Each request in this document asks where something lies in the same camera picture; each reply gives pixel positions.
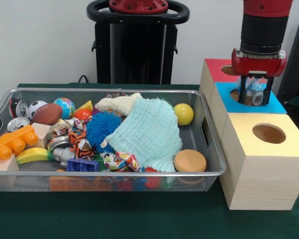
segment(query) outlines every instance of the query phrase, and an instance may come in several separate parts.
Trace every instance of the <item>banana toy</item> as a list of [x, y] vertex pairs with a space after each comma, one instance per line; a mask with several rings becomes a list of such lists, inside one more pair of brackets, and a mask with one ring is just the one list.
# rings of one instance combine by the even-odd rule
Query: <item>banana toy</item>
[[16, 157], [18, 165], [34, 161], [55, 161], [53, 154], [45, 148], [30, 148]]

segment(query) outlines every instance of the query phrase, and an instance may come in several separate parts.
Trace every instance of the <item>light blue cloth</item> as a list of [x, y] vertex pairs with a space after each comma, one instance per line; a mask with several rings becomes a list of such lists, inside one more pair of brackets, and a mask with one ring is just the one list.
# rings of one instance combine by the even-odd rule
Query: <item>light blue cloth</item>
[[106, 140], [115, 151], [134, 154], [141, 167], [158, 172], [175, 172], [173, 159], [182, 147], [174, 110], [159, 99], [137, 98], [128, 117]]

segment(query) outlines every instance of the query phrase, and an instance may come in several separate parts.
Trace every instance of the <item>white cloth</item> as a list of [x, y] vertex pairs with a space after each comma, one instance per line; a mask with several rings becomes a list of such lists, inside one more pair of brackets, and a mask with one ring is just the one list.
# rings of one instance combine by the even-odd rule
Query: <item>white cloth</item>
[[142, 98], [140, 93], [134, 93], [131, 96], [119, 96], [116, 98], [101, 99], [95, 106], [99, 111], [113, 110], [124, 116], [128, 116], [131, 112], [135, 100]]

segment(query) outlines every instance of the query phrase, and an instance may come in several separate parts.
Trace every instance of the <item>white wall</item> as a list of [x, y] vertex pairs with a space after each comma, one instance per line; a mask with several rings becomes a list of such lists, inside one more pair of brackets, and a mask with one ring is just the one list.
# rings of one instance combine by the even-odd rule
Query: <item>white wall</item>
[[[86, 74], [96, 81], [92, 0], [0, 0], [0, 96], [20, 82], [69, 83]], [[179, 0], [191, 10], [178, 26], [173, 84], [199, 84], [204, 58], [230, 58], [240, 45], [242, 0]], [[294, 1], [284, 48], [299, 23]]]

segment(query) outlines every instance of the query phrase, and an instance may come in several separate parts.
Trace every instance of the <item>blue spiky ball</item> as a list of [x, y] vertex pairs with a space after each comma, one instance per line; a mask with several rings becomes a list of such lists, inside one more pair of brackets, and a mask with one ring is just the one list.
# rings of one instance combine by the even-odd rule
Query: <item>blue spiky ball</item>
[[98, 113], [88, 122], [86, 137], [98, 153], [114, 152], [109, 144], [105, 148], [102, 148], [100, 144], [120, 126], [121, 122], [122, 118], [114, 112]]

